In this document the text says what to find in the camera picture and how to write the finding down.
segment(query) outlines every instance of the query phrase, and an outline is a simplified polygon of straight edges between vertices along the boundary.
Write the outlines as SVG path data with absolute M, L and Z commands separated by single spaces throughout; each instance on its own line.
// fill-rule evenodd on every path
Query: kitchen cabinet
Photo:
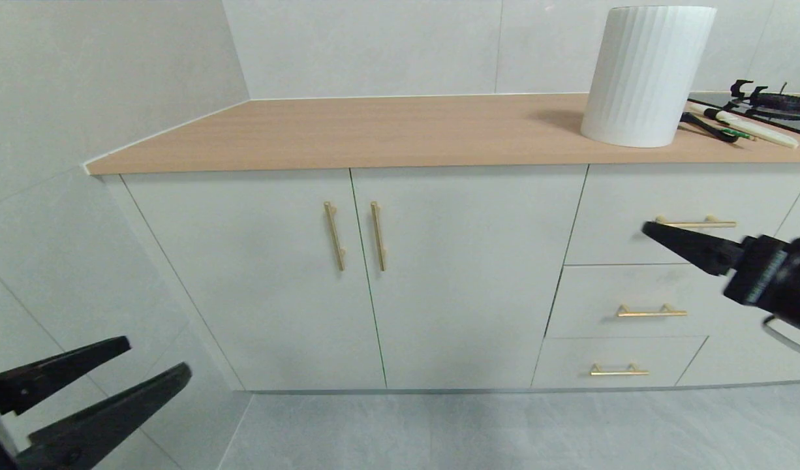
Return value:
M 531 384 L 584 173 L 352 170 L 388 388 Z
M 579 133 L 585 103 L 250 101 L 84 166 L 123 175 L 114 194 L 247 390 L 800 380 L 763 312 L 641 233 L 800 237 L 800 146 L 684 125 L 611 146 Z
M 774 233 L 800 193 L 800 164 L 592 164 L 565 264 L 684 262 L 641 233 L 656 217 L 741 241 Z M 713 216 L 734 227 L 710 226 Z
M 125 183 L 247 390 L 385 387 L 348 170 Z

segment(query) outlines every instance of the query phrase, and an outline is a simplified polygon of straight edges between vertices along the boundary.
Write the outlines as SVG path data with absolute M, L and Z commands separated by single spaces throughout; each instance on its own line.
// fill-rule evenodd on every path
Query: wooden countertop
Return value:
M 638 149 L 579 134 L 586 95 L 249 101 L 86 164 L 93 175 L 374 166 L 800 163 L 800 148 L 726 144 L 681 125 Z M 800 136 L 788 133 L 800 141 Z

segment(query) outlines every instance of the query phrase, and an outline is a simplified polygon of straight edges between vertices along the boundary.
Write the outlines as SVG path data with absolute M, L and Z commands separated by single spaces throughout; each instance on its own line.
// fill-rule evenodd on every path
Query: ribbed white vase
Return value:
M 580 132 L 617 146 L 672 142 L 715 8 L 609 10 Z

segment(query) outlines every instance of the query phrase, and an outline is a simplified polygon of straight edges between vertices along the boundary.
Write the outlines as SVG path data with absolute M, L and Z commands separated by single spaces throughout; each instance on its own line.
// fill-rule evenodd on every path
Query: gold handle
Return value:
M 705 217 L 705 220 L 702 222 L 668 222 L 666 218 L 658 216 L 656 217 L 656 222 L 677 228 L 734 228 L 737 226 L 737 223 L 734 221 L 723 221 L 713 216 Z
M 650 371 L 642 371 L 638 369 L 638 364 L 634 363 L 631 363 L 626 371 L 604 371 L 600 369 L 597 363 L 594 363 L 594 365 L 591 366 L 589 375 L 591 375 L 591 377 L 606 377 L 606 375 L 650 375 Z
M 686 310 L 676 310 L 672 305 L 664 304 L 662 309 L 656 312 L 633 312 L 629 310 L 626 304 L 621 304 L 620 309 L 617 310 L 619 317 L 686 317 Z
M 374 220 L 374 237 L 377 239 L 377 256 L 380 259 L 380 271 L 386 270 L 386 249 L 382 246 L 382 229 L 380 228 L 380 206 L 376 200 L 371 203 L 371 218 Z
M 345 249 L 339 246 L 339 233 L 337 233 L 337 222 L 334 216 L 337 215 L 337 208 L 333 204 L 325 202 L 325 215 L 328 216 L 328 225 L 331 227 L 331 240 L 333 240 L 333 247 L 337 252 L 337 265 L 340 271 L 345 270 Z

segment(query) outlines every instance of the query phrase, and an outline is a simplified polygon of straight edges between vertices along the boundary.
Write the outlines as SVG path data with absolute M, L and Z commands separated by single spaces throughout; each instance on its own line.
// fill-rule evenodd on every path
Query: drawer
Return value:
M 704 336 L 688 338 L 546 339 L 534 388 L 621 388 L 675 386 Z M 647 375 L 629 374 L 630 364 Z M 592 375 L 602 372 L 629 375 Z
M 725 283 L 689 264 L 566 266 L 546 337 L 707 336 L 744 309 Z
M 683 262 L 641 233 L 657 216 L 734 228 L 707 228 L 742 240 L 773 234 L 800 193 L 800 164 L 592 164 L 565 264 Z

